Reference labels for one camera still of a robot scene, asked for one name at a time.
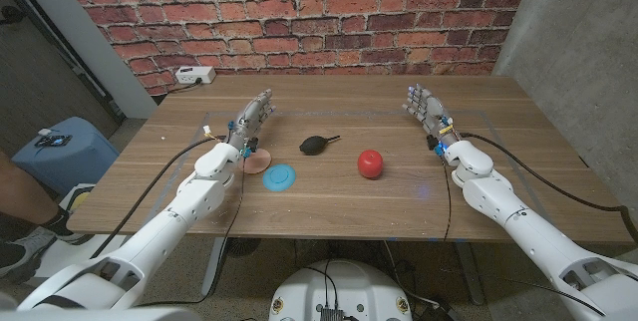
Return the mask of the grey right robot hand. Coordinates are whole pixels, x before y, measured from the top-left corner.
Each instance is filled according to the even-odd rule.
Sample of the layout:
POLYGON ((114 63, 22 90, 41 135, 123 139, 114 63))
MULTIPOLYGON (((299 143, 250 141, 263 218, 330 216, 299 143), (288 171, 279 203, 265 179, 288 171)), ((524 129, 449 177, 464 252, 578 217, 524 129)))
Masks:
POLYGON ((441 101, 421 85, 408 88, 408 98, 403 108, 422 124, 431 150, 445 151, 460 140, 453 125, 453 118, 441 101))

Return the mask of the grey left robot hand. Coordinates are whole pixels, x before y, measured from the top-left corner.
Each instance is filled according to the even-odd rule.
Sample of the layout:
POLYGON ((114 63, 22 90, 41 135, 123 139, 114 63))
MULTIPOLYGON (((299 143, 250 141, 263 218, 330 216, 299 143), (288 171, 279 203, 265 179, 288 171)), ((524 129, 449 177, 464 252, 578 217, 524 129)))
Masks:
POLYGON ((230 129, 228 144, 242 150, 250 139, 256 138, 262 124, 276 110, 271 104, 272 90, 266 89, 240 111, 230 129))

